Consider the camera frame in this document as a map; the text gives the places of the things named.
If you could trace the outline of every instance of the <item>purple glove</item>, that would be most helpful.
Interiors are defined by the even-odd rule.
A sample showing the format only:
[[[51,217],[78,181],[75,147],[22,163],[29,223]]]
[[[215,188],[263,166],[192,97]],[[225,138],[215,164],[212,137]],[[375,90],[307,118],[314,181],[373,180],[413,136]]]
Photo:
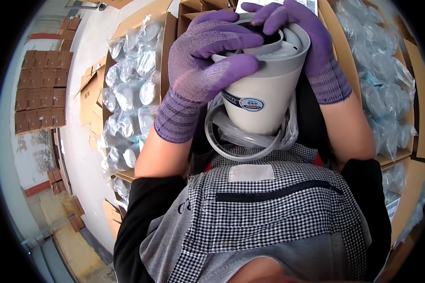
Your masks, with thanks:
[[[258,60],[249,54],[233,55],[214,63],[212,54],[224,50],[258,47],[263,37],[233,24],[239,15],[215,11],[195,18],[170,48],[170,89],[154,122],[154,130],[171,143],[193,137],[200,107],[233,82],[258,70]]]
[[[321,20],[307,7],[294,0],[282,4],[261,6],[254,3],[241,5],[247,12],[256,12],[253,25],[264,25],[263,32],[274,34],[286,23],[300,25],[312,42],[304,63],[304,71],[319,104],[332,104],[345,100],[351,86],[332,53],[332,39]]]

